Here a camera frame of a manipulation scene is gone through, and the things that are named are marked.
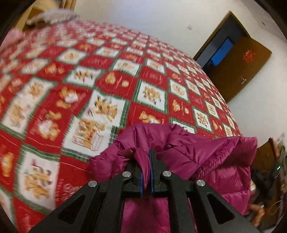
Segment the magenta down jacket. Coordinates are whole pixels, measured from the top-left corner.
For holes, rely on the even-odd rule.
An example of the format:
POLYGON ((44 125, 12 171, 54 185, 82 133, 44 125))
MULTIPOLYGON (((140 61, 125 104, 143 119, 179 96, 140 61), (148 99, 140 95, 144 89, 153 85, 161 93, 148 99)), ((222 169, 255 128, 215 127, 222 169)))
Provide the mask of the magenta down jacket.
POLYGON ((245 214, 250 198, 250 167, 257 151, 255 137, 210 139, 191 134, 179 125, 139 123, 125 129, 103 152, 90 158, 98 182, 111 180, 135 159, 143 173, 144 188, 150 180, 148 153, 184 180, 202 179, 239 213, 245 214))

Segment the brown wooden dresser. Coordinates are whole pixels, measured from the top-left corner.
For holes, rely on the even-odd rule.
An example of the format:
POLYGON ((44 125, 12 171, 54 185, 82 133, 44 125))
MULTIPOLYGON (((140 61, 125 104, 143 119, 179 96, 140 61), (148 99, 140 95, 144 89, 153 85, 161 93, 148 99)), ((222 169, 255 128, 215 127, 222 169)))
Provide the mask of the brown wooden dresser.
POLYGON ((251 179, 256 185, 255 204, 264 205, 265 214, 259 230, 269 230, 277 225, 286 212, 286 146, 270 138, 257 149, 251 166, 251 179))

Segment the red patterned bed sheet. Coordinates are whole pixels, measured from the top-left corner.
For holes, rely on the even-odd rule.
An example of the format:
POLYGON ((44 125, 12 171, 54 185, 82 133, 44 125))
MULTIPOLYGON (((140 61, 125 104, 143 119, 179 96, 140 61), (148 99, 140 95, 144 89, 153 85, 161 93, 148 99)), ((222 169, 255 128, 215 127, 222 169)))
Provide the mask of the red patterned bed sheet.
POLYGON ((136 123, 240 131, 198 63, 153 36, 72 20, 1 53, 1 206, 28 232, 90 179, 89 158, 136 123))

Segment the brown wooden door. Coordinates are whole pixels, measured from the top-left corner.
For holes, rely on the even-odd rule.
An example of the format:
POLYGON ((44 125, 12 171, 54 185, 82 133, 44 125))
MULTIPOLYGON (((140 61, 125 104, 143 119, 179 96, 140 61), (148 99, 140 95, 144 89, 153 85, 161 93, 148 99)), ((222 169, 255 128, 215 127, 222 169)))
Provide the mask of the brown wooden door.
POLYGON ((233 45, 223 60, 207 73, 226 102, 231 101, 261 70, 272 52, 251 37, 241 37, 233 45), (243 54, 251 49, 256 53, 253 61, 246 63, 243 54), (241 77, 246 82, 241 84, 241 77))

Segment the red door decoration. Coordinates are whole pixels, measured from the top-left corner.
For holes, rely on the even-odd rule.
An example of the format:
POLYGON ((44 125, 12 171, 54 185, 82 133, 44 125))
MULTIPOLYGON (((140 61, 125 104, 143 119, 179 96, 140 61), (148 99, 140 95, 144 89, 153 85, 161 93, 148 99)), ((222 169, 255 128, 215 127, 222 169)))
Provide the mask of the red door decoration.
POLYGON ((254 57, 256 56, 256 53, 254 51, 252 51, 251 49, 248 49, 244 52, 243 54, 243 60, 246 63, 250 63, 253 61, 254 57))

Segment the striped grey pillow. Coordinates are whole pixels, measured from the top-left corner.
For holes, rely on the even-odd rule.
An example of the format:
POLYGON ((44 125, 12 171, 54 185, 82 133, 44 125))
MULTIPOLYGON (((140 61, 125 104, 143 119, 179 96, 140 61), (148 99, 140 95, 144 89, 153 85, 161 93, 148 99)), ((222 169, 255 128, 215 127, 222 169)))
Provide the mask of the striped grey pillow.
POLYGON ((29 26, 37 25, 40 23, 52 25, 52 24, 69 21, 77 17, 79 17, 79 15, 73 10, 54 9, 54 10, 46 11, 36 16, 33 16, 32 18, 26 21, 26 24, 29 26))

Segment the beige wooden headboard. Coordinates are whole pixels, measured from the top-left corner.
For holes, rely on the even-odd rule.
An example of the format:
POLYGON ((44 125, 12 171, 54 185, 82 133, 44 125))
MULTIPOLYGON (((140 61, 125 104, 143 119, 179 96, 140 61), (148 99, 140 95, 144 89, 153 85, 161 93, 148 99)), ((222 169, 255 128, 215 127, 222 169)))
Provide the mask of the beige wooden headboard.
POLYGON ((35 1, 13 24, 13 29, 19 29, 20 31, 26 31, 32 28, 43 28, 50 26, 49 24, 40 23, 37 25, 29 26, 26 24, 26 21, 33 16, 41 14, 46 11, 54 9, 75 9, 76 1, 54 1, 54 0, 38 0, 35 1))

